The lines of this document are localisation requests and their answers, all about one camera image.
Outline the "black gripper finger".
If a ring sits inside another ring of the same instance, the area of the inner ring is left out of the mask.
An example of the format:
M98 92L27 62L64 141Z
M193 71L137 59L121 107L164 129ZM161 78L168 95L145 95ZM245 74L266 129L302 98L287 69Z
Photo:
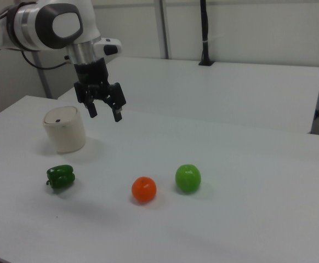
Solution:
M115 122L122 120L121 111L126 104L126 99L119 83L110 84L107 87L107 97L104 102L111 107Z
M85 106L91 118L94 118L98 115L93 98L87 99Z

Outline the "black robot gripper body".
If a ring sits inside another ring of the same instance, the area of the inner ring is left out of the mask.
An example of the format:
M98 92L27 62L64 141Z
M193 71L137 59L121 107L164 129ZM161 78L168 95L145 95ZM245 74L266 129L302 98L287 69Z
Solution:
M87 96L110 104L108 70L104 58L84 65L74 65L78 82L74 84L79 103L87 103Z

